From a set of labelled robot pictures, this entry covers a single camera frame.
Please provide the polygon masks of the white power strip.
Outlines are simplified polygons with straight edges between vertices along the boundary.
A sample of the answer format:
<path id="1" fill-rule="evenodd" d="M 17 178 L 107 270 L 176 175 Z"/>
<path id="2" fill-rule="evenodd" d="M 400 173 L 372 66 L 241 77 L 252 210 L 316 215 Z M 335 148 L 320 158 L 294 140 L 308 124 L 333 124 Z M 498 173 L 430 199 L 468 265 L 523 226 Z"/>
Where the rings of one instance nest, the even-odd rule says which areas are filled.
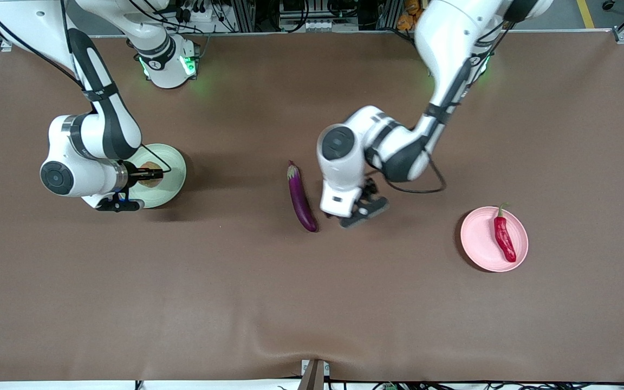
<path id="1" fill-rule="evenodd" d="M 174 0 L 178 23 L 206 23 L 219 20 L 213 0 Z"/>

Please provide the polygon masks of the orange snack packs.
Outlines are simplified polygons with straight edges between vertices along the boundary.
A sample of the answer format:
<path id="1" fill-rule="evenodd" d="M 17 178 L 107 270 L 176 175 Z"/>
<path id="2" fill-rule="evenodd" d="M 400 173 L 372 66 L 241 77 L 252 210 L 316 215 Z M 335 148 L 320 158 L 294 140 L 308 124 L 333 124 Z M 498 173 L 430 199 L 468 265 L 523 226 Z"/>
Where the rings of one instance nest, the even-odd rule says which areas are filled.
<path id="1" fill-rule="evenodd" d="M 403 10 L 396 22 L 397 30 L 414 30 L 430 0 L 402 0 Z"/>

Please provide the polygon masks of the aluminium table edge rail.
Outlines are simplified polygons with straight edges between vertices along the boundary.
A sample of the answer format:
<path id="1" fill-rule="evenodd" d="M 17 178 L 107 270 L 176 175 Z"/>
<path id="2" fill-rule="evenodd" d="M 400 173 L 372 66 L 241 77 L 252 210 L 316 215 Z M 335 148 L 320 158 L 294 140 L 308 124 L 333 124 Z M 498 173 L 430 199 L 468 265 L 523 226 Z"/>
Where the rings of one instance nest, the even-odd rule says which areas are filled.
<path id="1" fill-rule="evenodd" d="M 353 35 L 353 34 L 364 34 L 364 35 L 378 35 L 378 34 L 386 34 L 390 33 L 389 30 L 333 30 L 333 31 L 322 31 L 322 32 L 312 32 L 313 35 L 321 35 L 321 34 L 329 34 L 335 33 L 340 35 Z M 609 33 L 611 37 L 614 37 L 613 29 L 512 29 L 508 33 L 509 35 L 513 35 L 515 33 Z M 251 32 L 251 33 L 233 33 L 233 32 L 208 32 L 208 33 L 187 33 L 180 32 L 181 35 L 186 35 L 187 37 L 206 37 L 206 36 L 225 36 L 225 37 L 241 37 L 241 36 L 270 36 L 270 35 L 288 35 L 286 32 Z M 92 39 L 101 39 L 101 38 L 126 38 L 126 35 L 92 35 L 88 34 Z"/>

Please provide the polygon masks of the pale green round plate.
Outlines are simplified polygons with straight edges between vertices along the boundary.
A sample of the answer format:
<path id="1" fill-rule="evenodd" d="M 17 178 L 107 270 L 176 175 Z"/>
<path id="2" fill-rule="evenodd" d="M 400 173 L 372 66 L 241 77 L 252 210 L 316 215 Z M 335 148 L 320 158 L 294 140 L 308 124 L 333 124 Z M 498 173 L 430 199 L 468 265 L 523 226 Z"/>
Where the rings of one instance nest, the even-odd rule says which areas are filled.
<path id="1" fill-rule="evenodd" d="M 128 162 L 139 168 L 146 161 L 157 163 L 164 170 L 161 183 L 148 188 L 135 184 L 129 189 L 131 199 L 143 200 L 145 208 L 162 206 L 172 200 L 183 188 L 186 179 L 186 163 L 183 155 L 176 148 L 166 144 L 149 144 L 139 149 Z"/>

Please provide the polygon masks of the yellow pink peach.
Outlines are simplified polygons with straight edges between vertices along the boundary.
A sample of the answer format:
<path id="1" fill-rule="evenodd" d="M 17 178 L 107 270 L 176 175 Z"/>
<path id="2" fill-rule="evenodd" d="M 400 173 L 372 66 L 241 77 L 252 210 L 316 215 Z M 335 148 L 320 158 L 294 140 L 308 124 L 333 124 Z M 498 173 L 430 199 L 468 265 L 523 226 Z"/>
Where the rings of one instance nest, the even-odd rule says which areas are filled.
<path id="1" fill-rule="evenodd" d="M 159 166 L 157 163 L 155 162 L 151 162 L 151 161 L 146 161 L 145 163 L 143 163 L 143 165 L 140 166 L 140 168 L 142 170 L 160 170 L 162 171 L 163 168 L 161 168 L 161 166 Z M 154 188 L 156 186 L 158 186 L 161 181 L 163 180 L 163 177 L 154 177 L 151 179 L 146 179 L 146 180 L 139 180 L 137 183 L 139 185 L 143 185 L 144 187 L 148 187 L 148 188 Z"/>

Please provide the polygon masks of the purple eggplant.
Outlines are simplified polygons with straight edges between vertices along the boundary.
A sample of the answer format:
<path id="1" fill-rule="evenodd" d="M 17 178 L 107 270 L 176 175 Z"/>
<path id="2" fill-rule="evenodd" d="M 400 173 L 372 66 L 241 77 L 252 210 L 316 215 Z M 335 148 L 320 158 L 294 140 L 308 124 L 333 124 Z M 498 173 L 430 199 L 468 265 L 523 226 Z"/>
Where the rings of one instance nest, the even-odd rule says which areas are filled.
<path id="1" fill-rule="evenodd" d="M 319 225 L 317 224 L 317 220 L 315 220 L 314 213 L 312 213 L 310 209 L 300 170 L 292 160 L 288 160 L 287 180 L 293 210 L 295 211 L 298 222 L 300 222 L 307 231 L 318 232 Z"/>

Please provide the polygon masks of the red chili pepper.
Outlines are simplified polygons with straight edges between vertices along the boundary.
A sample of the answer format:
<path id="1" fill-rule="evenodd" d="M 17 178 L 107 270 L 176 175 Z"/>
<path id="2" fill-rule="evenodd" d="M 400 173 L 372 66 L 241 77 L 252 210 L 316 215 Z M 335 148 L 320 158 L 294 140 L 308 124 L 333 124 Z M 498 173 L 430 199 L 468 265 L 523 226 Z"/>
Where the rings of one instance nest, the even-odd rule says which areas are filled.
<path id="1" fill-rule="evenodd" d="M 507 202 L 500 204 L 498 213 L 493 219 L 493 231 L 495 232 L 496 243 L 502 251 L 505 260 L 510 263 L 515 263 L 517 261 L 517 253 L 515 252 L 515 247 L 508 232 L 507 219 L 503 213 L 503 209 L 507 205 Z"/>

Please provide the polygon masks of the table edge clamp bracket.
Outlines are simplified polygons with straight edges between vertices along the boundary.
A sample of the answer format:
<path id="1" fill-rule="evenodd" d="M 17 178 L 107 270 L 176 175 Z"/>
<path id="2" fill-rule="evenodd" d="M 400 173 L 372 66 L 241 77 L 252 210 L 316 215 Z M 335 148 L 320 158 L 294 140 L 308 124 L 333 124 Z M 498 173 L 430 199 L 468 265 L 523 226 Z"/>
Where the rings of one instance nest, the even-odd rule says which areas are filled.
<path id="1" fill-rule="evenodd" d="M 327 390 L 330 366 L 323 360 L 302 360 L 301 380 L 297 390 Z"/>

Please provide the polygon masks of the pink round plate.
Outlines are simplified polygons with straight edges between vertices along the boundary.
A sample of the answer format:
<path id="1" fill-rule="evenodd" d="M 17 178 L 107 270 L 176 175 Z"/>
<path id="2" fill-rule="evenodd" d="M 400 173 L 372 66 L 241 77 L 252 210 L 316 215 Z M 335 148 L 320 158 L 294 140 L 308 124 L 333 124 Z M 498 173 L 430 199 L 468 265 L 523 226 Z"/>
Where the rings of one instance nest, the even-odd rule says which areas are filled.
<path id="1" fill-rule="evenodd" d="M 528 233 L 512 212 L 503 209 L 508 232 L 517 253 L 515 263 L 507 262 L 495 240 L 493 220 L 497 213 L 498 207 L 484 206 L 466 215 L 460 228 L 461 247 L 468 258 L 481 269 L 490 272 L 508 272 L 519 267 L 527 258 Z"/>

